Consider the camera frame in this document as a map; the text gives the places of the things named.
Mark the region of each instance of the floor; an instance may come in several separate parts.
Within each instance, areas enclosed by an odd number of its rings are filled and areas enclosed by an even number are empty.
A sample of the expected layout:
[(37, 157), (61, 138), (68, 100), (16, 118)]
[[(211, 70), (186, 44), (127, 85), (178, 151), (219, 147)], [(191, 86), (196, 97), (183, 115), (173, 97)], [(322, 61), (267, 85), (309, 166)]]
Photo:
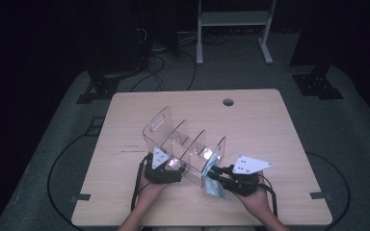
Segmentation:
[[(321, 100), (301, 95), (292, 75), (308, 73), (312, 66), (289, 66), (298, 36), (298, 33), (269, 35), (268, 46), (274, 59), (271, 65), (264, 62), (257, 34), (225, 36), (220, 38), (224, 43), (204, 45), (204, 64), (199, 66), (194, 63), (195, 44), (190, 43), (180, 47), (186, 53), (168, 52), (150, 57), (149, 70), (120, 81), (118, 92), (188, 88), (279, 90), (304, 150), (309, 153), (318, 183), (330, 197), (328, 204), (334, 219), (343, 214), (350, 200), (348, 211), (332, 230), (370, 230), (370, 109), (351, 79), (334, 66), (327, 78), (344, 99)], [(150, 75), (150, 71), (156, 72), (161, 67), (156, 75)], [(107, 99), (76, 104), (89, 83), (86, 71), (76, 76), (0, 218), (0, 230), (76, 229), (67, 220), (73, 213), (75, 196), (80, 192), (97, 140), (96, 135), (84, 134), (94, 117), (106, 116), (110, 104)], [(48, 185), (63, 218), (51, 204)], [(116, 227), (82, 229), (116, 230)], [(290, 229), (326, 227), (290, 226)]]

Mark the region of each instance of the table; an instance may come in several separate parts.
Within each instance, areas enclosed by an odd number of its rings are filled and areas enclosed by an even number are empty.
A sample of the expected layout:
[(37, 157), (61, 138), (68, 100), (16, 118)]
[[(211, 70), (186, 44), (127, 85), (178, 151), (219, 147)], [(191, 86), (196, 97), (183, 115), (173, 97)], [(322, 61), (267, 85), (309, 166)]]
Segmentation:
[[(232, 106), (224, 104), (229, 99)], [(331, 222), (326, 200), (311, 199), (310, 193), (320, 188), (279, 92), (200, 90), (114, 95), (81, 190), (91, 197), (77, 201), (74, 224), (108, 226), (124, 221), (139, 162), (147, 153), (143, 129), (166, 106), (171, 107), (174, 126), (188, 120), (190, 137), (205, 130), (207, 147), (215, 148), (226, 137), (220, 167), (234, 164), (239, 155), (274, 163), (264, 175), (273, 184), (278, 216), (285, 224)], [(226, 195), (220, 200), (183, 178), (163, 191), (143, 225), (260, 225), (233, 194)]]

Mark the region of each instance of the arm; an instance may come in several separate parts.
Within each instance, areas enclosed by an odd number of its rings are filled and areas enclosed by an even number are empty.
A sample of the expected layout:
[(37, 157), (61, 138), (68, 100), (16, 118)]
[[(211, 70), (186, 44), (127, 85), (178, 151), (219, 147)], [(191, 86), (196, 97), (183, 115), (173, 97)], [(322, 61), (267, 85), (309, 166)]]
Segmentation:
[(128, 215), (122, 225), (119, 227), (119, 231), (124, 230), (139, 230), (141, 222), (145, 217), (146, 212), (158, 198), (160, 193), (168, 185), (157, 185), (149, 183), (144, 177), (144, 172), (140, 181), (140, 193), (138, 195), (137, 204), (133, 211)]
[[(259, 183), (265, 184), (263, 177), (259, 177)], [(288, 228), (273, 214), (270, 209), (267, 192), (261, 188), (249, 196), (235, 193), (236, 197), (245, 205), (245, 208), (255, 216), (269, 231), (285, 231)]]

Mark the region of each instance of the cable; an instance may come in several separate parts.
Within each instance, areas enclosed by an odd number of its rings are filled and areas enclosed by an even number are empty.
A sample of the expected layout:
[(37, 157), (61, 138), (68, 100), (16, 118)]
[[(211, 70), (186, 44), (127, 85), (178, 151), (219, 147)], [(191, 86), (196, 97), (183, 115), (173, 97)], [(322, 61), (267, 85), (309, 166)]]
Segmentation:
[[(157, 56), (150, 56), (150, 57), (157, 58), (157, 59), (161, 60), (161, 61), (163, 62), (163, 64), (165, 63), (165, 61), (164, 61), (162, 58), (160, 58), (160, 57), (157, 57)], [(155, 80), (156, 80), (156, 81), (157, 81), (157, 83), (158, 83), (158, 86), (157, 86), (157, 88), (155, 88), (155, 91), (158, 91), (158, 89), (160, 89), (160, 91), (163, 91), (163, 90), (162, 90), (162, 85), (164, 84), (164, 81), (161, 79), (161, 77), (159, 77), (159, 76), (157, 75), (157, 72), (153, 72), (153, 71), (149, 68), (149, 66), (147, 67), (147, 69), (148, 69), (148, 71), (149, 71), (151, 74), (153, 74), (153, 76), (154, 76)]]
[(189, 43), (195, 39), (197, 39), (197, 35), (198, 33), (193, 33), (190, 37), (187, 37), (181, 41), (178, 42), (178, 45), (181, 46), (181, 45), (185, 45), (186, 43)]
[(343, 210), (343, 212), (341, 213), (341, 215), (335, 220), (333, 221), (331, 224), (329, 224), (327, 227), (326, 227), (326, 231), (328, 230), (331, 230), (335, 224), (337, 224), (342, 218), (344, 218), (344, 216), (347, 214), (348, 212), (348, 209), (350, 208), (350, 204), (351, 204), (351, 191), (350, 191), (350, 186), (348, 185), (348, 182), (347, 180), (345, 179), (344, 177), (344, 174), (341, 172), (340, 169), (338, 169), (338, 167), (336, 167), (331, 161), (327, 160), (326, 158), (320, 156), (320, 155), (317, 155), (315, 153), (312, 153), (312, 152), (308, 152), (306, 151), (305, 152), (306, 155), (310, 155), (310, 156), (315, 156), (325, 162), (327, 162), (328, 164), (330, 164), (331, 167), (333, 167), (336, 172), (338, 172), (338, 174), (341, 176), (342, 180), (344, 181), (344, 185), (345, 185), (345, 188), (347, 190), (347, 203), (345, 205), (345, 208)]
[(273, 214), (278, 217), (278, 200), (275, 191), (273, 188), (265, 185), (265, 184), (258, 184), (257, 187), (262, 188), (263, 190), (269, 192), (272, 195), (272, 204), (273, 204)]
[(62, 152), (59, 154), (59, 156), (56, 158), (56, 160), (54, 161), (54, 163), (52, 164), (52, 167), (50, 168), (50, 171), (49, 171), (49, 175), (47, 176), (47, 186), (46, 186), (46, 189), (47, 189), (47, 195), (49, 197), (49, 200), (50, 200), (50, 204), (52, 205), (53, 209), (59, 214), (60, 217), (62, 217), (62, 219), (64, 219), (68, 224), (70, 224), (71, 226), (73, 226), (75, 229), (77, 230), (83, 230), (82, 228), (74, 225), (70, 219), (68, 219), (60, 210), (59, 208), (56, 206), (54, 200), (53, 200), (53, 197), (52, 197), (52, 193), (50, 192), (50, 180), (51, 180), (51, 177), (52, 177), (52, 172), (53, 172), (53, 169), (55, 168), (57, 162), (60, 160), (60, 158), (66, 153), (66, 151), (73, 145), (75, 144), (77, 141), (79, 141), (81, 138), (83, 137), (89, 137), (89, 133), (90, 131), (94, 130), (95, 128), (92, 128), (92, 129), (88, 129), (85, 133), (83, 133), (82, 135), (78, 136), (76, 139), (74, 139), (71, 143), (69, 143), (63, 150)]
[(136, 70), (133, 70), (132, 72), (130, 73), (127, 73), (127, 74), (122, 74), (122, 75), (117, 75), (115, 77), (105, 77), (107, 80), (110, 80), (110, 81), (116, 81), (116, 82), (119, 82), (123, 79), (126, 79), (128, 77), (133, 77), (133, 76), (136, 76), (138, 74), (140, 74), (141, 72), (143, 71), (143, 68), (138, 68)]
[(187, 88), (187, 90), (189, 90), (191, 88), (192, 84), (194, 83), (195, 78), (197, 76), (197, 63), (195, 62), (195, 59), (194, 59), (194, 57), (192, 57), (192, 55), (186, 53), (185, 51), (181, 51), (181, 50), (178, 50), (178, 52), (183, 53), (183, 54), (189, 56), (189, 58), (191, 58), (191, 60), (192, 60), (192, 64), (194, 65), (194, 75), (192, 76), (191, 84), (189, 84), (189, 86)]
[(264, 175), (260, 175), (260, 174), (257, 174), (257, 175), (260, 176), (261, 178), (265, 179), (267, 184), (269, 184), (270, 188), (273, 188), (272, 183), (270, 183), (270, 181), (266, 177), (264, 177)]
[(148, 182), (146, 183), (146, 185), (144, 187), (142, 187), (140, 190), (138, 190), (138, 194), (140, 194), (140, 192), (145, 189), (149, 184), (151, 184), (151, 182)]
[(228, 36), (230, 38), (225, 38), (225, 36), (217, 36), (214, 34), (207, 34), (206, 36), (203, 37), (202, 42), (205, 45), (220, 46), (220, 45), (233, 41), (232, 34), (229, 34)]
[(140, 43), (140, 44), (143, 44), (143, 43), (146, 41), (146, 38), (147, 38), (146, 30), (144, 30), (143, 28), (137, 28), (136, 30), (137, 30), (137, 31), (142, 31), (142, 32), (144, 32), (144, 39), (143, 39), (143, 41), (139, 41), (139, 43)]
[(143, 79), (141, 79), (140, 81), (138, 81), (132, 88), (131, 88), (131, 90), (130, 90), (130, 92), (133, 92), (134, 91), (134, 88), (136, 88), (142, 81), (144, 81), (144, 80), (146, 80), (147, 78), (149, 78), (149, 77), (151, 77), (151, 76), (154, 76), (156, 73), (158, 73), (158, 72), (160, 72), (163, 68), (164, 68), (164, 66), (165, 66), (165, 61), (162, 59), (162, 58), (160, 58), (160, 57), (157, 57), (157, 56), (154, 56), (154, 58), (157, 58), (157, 59), (159, 59), (160, 61), (162, 61), (162, 65), (161, 65), (161, 67), (160, 68), (158, 68), (157, 69), (157, 71), (155, 71), (155, 72), (151, 72), (151, 74), (149, 74), (149, 75), (147, 75), (146, 77), (144, 77)]
[(137, 172), (137, 178), (135, 181), (135, 187), (134, 187), (134, 192), (133, 192), (133, 197), (131, 198), (131, 211), (134, 210), (135, 208), (135, 203), (137, 201), (137, 196), (140, 193), (139, 187), (140, 187), (140, 181), (141, 181), (141, 176), (143, 175), (143, 168), (144, 168), (144, 162), (146, 161), (146, 156), (143, 158), (143, 160), (140, 162), (140, 165), (138, 167), (138, 172)]

